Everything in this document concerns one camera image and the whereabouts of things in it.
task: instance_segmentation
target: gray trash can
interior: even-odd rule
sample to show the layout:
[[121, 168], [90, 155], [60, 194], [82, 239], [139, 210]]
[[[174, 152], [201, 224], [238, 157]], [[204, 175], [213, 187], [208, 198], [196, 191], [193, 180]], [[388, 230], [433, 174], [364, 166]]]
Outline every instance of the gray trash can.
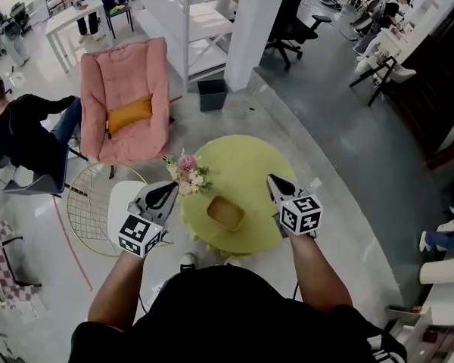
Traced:
[[198, 83], [198, 94], [200, 95], [200, 112], [221, 110], [224, 107], [227, 97], [227, 84], [224, 79], [212, 79]]

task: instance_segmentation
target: white cylindrical stool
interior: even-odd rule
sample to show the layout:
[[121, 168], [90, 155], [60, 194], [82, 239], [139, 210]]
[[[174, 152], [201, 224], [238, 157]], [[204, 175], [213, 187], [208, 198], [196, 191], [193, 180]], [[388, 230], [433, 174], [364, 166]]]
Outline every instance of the white cylindrical stool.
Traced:
[[448, 284], [454, 282], [454, 259], [426, 262], [421, 267], [419, 279], [421, 284]]

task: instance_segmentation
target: blue pants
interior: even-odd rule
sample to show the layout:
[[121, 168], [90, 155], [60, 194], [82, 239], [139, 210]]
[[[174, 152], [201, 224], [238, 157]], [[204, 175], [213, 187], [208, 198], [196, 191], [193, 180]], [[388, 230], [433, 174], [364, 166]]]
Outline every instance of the blue pants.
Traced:
[[55, 124], [51, 133], [59, 141], [61, 147], [67, 147], [70, 138], [73, 135], [76, 125], [81, 126], [82, 105], [81, 98], [77, 98], [67, 109], [62, 113], [61, 119]]
[[430, 246], [454, 249], [454, 231], [427, 231], [425, 242]]

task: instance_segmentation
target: white sneaker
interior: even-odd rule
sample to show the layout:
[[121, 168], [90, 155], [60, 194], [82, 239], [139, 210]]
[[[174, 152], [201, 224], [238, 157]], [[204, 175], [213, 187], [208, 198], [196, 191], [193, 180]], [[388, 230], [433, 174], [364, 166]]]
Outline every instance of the white sneaker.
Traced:
[[425, 242], [425, 236], [426, 235], [427, 235], [427, 232], [423, 231], [422, 234], [421, 234], [421, 240], [418, 243], [418, 251], [420, 251], [421, 253], [424, 252], [424, 250], [429, 251], [431, 249], [431, 246], [428, 245], [427, 242]]
[[104, 34], [100, 29], [92, 36], [92, 38], [97, 42], [99, 39], [103, 38]]
[[237, 266], [238, 268], [241, 268], [241, 259], [236, 256], [230, 256], [225, 260], [224, 265], [232, 265], [232, 266]]
[[192, 253], [185, 253], [180, 259], [180, 272], [186, 270], [196, 270], [197, 269], [197, 259]]

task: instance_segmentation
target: black pants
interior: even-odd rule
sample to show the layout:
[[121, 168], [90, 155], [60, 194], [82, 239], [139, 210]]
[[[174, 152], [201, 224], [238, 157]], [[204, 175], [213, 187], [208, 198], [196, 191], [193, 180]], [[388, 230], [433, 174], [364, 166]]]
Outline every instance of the black pants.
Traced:
[[[77, 21], [77, 26], [79, 27], [79, 33], [81, 35], [86, 35], [88, 33], [88, 27], [86, 26], [84, 17], [81, 17]], [[89, 15], [89, 31], [91, 35], [94, 35], [98, 31], [98, 15], [95, 12]]]

